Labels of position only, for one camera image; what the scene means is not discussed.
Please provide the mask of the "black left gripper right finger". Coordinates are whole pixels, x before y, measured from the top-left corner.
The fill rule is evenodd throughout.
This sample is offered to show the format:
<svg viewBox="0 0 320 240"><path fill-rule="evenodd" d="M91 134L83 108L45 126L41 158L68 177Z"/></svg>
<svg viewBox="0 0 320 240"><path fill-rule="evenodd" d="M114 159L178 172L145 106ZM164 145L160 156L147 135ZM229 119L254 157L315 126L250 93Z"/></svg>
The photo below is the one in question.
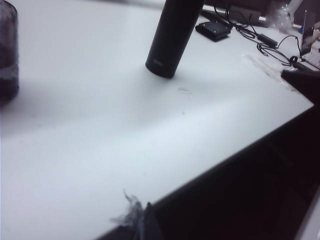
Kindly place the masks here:
<svg viewBox="0 0 320 240"><path fill-rule="evenodd" d="M158 223L153 205L148 202L143 216L144 240L163 240L164 236Z"/></svg>

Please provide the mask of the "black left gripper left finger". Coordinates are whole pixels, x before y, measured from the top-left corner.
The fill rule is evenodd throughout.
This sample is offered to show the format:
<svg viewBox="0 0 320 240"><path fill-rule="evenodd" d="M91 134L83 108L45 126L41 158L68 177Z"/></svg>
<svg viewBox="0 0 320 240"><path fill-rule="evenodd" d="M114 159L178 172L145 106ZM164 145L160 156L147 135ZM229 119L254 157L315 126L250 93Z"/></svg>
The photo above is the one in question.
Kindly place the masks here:
<svg viewBox="0 0 320 240"><path fill-rule="evenodd" d="M127 194L123 189L123 195L128 201L126 212L110 219L111 222L121 227L134 231L133 240L145 239L145 212L141 201L135 196Z"/></svg>

